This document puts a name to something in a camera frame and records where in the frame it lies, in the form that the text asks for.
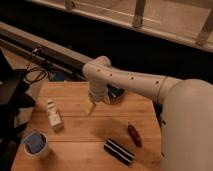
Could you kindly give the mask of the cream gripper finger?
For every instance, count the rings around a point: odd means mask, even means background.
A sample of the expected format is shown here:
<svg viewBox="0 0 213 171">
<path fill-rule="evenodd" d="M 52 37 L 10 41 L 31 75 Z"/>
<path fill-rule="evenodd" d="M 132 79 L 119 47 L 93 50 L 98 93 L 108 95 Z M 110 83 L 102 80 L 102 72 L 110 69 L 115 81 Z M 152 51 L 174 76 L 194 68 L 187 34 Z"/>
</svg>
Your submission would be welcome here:
<svg viewBox="0 0 213 171">
<path fill-rule="evenodd" d="M 87 115 L 90 115 L 93 110 L 95 109 L 96 104 L 94 102 L 92 102 L 90 99 L 87 99 L 85 102 L 85 108 L 84 111 Z"/>
</svg>

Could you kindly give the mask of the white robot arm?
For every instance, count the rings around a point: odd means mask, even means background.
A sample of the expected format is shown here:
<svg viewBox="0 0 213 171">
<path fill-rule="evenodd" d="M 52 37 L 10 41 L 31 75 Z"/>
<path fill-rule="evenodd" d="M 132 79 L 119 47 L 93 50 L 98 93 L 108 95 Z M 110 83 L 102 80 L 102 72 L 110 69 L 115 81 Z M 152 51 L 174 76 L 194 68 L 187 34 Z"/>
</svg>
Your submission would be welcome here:
<svg viewBox="0 0 213 171">
<path fill-rule="evenodd" d="M 93 102 L 103 101 L 111 84 L 162 106 L 161 171 L 213 171 L 213 84 L 119 70 L 105 56 L 82 72 Z"/>
</svg>

